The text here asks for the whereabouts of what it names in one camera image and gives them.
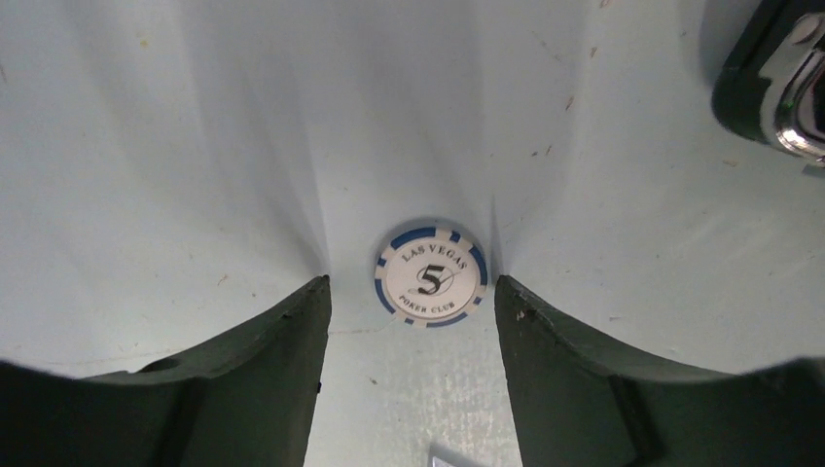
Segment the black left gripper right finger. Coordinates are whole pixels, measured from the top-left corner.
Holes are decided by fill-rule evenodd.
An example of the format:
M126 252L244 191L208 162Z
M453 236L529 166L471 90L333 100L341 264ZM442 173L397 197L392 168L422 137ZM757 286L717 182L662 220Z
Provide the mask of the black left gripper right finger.
M526 466L820 466L824 362L733 375L619 341L501 276L494 311Z

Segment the black poker set case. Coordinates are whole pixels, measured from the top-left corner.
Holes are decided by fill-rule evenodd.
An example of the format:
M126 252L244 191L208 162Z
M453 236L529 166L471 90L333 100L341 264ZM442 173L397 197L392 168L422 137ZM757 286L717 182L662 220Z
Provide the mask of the black poker set case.
M763 1L716 80L726 130L824 166L824 3Z

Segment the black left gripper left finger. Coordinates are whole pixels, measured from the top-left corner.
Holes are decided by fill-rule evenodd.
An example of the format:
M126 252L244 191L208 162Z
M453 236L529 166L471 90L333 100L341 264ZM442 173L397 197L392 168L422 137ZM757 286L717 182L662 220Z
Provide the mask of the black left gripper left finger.
M72 378L1 365L5 466L301 466L330 280L141 370Z

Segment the all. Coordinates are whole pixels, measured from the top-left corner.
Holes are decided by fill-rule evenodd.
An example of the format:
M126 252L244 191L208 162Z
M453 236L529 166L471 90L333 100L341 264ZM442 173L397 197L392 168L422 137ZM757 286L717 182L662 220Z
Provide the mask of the all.
M437 444L429 448L428 465L430 467L483 467L483 464L466 455Z

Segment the white blue poker chip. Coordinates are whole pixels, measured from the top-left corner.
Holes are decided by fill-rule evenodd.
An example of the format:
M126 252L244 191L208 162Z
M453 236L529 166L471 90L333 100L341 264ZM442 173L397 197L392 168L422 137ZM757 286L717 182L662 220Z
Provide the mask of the white blue poker chip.
M458 227L407 229L377 251L377 299L411 326L441 328L465 319L480 306L489 284L483 249Z

